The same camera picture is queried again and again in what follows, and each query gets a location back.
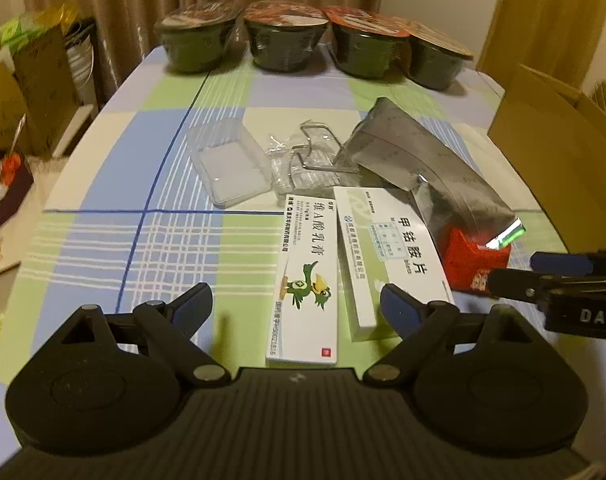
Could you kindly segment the yellow foil wrapping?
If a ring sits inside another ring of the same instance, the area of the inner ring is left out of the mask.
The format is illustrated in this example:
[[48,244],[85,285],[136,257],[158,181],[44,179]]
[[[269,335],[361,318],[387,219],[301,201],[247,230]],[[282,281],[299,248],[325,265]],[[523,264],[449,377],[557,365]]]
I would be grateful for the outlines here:
[[45,29],[59,26],[67,32],[79,17],[79,7],[75,2],[66,2],[60,6],[49,6],[46,10],[33,14],[34,24]]

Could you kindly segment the golden yellow curtain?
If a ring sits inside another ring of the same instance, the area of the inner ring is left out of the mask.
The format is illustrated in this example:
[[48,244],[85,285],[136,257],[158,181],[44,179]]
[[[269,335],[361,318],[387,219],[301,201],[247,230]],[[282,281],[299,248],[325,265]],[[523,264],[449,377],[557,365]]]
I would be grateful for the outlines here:
[[605,22],[606,0],[497,0],[478,69],[503,87],[525,65],[578,88]]

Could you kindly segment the checkered tablecloth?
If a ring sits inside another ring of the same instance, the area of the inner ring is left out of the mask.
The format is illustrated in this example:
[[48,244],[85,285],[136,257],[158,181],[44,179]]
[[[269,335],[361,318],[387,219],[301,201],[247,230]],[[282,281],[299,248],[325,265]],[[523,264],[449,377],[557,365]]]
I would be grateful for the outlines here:
[[516,211],[525,234],[511,264],[563,245],[524,183],[490,143],[502,98],[492,78],[464,70],[446,92],[426,90],[399,73],[386,81],[338,70],[325,48],[297,74],[270,74],[249,58],[211,75],[168,72],[151,52],[92,123],[45,205],[4,241],[21,242],[0,328],[0,464],[18,449],[4,412],[7,385],[30,356],[82,304],[126,312],[147,299],[169,300],[207,282],[214,312],[199,332],[203,348],[225,365],[263,363],[275,284],[282,209],[272,193],[220,209],[193,168],[188,131],[239,119],[256,141],[285,139],[305,120],[347,138],[380,96],[414,116],[478,171]]

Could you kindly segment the brown-lid noodle bowl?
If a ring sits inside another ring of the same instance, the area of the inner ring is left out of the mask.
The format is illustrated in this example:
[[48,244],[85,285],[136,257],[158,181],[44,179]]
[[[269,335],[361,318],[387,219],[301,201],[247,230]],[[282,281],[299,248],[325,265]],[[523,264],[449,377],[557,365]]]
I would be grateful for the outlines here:
[[254,64],[270,72],[293,73],[308,65],[329,20],[306,3],[262,0],[245,8],[243,23]]

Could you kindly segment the dark-lid noodle bowl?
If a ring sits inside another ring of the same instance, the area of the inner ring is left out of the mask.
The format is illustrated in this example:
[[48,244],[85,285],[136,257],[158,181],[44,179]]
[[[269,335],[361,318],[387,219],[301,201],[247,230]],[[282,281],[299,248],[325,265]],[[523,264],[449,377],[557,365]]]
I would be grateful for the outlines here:
[[241,12],[229,2],[201,2],[166,14],[154,25],[169,69],[199,74],[218,67]]

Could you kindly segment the green paper box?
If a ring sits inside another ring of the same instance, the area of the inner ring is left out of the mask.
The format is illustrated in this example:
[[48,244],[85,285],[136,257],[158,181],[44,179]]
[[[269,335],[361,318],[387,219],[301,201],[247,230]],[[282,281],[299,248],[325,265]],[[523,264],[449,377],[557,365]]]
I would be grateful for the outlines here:
[[36,21],[35,14],[26,12],[0,26],[0,47],[15,52],[40,36],[45,27]]

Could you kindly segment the brown cardboard box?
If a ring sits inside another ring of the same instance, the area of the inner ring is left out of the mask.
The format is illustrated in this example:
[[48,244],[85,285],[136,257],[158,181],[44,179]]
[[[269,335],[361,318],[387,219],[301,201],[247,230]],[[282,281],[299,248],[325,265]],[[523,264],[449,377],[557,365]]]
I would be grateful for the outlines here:
[[606,113],[594,101],[520,65],[488,136],[570,252],[606,249]]

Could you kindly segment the white duck medicine box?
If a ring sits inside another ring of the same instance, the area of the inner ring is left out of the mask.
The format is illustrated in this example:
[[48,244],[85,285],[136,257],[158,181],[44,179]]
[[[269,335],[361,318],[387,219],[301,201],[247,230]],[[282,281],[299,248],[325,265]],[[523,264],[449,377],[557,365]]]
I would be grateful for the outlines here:
[[338,218],[330,198],[286,196],[265,358],[338,360]]

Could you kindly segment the clear plastic blister tray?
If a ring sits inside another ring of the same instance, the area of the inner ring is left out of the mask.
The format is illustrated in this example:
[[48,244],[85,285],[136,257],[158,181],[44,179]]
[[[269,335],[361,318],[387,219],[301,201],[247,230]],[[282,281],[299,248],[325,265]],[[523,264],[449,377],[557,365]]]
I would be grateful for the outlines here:
[[217,208],[237,205],[271,189],[268,158],[241,119],[193,126],[187,143],[192,165]]

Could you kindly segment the red-lid noodle bowl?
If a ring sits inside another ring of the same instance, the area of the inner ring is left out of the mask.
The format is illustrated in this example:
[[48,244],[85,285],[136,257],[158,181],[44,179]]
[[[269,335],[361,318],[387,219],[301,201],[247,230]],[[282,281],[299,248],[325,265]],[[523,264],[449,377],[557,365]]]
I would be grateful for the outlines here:
[[325,6],[332,30],[332,58],[342,72],[361,79],[382,79],[410,37],[392,18],[349,6]]

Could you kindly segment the white green medicine box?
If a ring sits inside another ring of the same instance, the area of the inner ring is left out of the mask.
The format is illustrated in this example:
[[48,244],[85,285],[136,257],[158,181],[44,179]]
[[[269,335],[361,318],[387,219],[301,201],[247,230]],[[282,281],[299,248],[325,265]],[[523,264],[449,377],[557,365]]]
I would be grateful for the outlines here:
[[421,302],[452,302],[432,236],[406,193],[389,188],[333,189],[344,260],[347,317],[353,341],[388,338],[380,293],[395,284]]

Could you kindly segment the cardboard boxes stack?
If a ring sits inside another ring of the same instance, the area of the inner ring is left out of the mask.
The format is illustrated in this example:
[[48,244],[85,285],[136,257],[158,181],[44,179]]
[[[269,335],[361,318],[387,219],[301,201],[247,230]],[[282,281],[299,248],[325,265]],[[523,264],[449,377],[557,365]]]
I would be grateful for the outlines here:
[[13,72],[0,64],[0,152],[49,158],[80,107],[61,29],[16,51],[13,63]]

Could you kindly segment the silver foil pouch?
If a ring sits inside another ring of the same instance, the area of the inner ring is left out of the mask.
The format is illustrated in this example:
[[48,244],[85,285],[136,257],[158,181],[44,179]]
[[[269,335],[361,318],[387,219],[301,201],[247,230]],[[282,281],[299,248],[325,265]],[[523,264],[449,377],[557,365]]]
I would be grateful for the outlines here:
[[384,96],[344,148],[358,166],[410,195],[439,252],[453,229],[490,249],[525,233],[522,221],[483,177]]

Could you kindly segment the dark red tray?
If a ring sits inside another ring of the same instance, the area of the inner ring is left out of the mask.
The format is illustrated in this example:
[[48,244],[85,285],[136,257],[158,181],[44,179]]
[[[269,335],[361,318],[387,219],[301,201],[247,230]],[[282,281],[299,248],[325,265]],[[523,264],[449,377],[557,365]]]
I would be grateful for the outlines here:
[[34,183],[26,158],[12,152],[1,162],[0,171],[0,226],[3,226],[20,209]]

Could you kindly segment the red candy wrapper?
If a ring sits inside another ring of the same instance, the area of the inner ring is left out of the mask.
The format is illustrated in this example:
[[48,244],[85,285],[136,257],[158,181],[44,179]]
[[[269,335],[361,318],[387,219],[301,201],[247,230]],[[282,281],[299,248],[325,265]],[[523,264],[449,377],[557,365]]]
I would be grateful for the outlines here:
[[505,269],[511,246],[500,249],[471,242],[460,229],[449,228],[440,237],[440,261],[448,285],[455,292],[488,295],[491,270]]

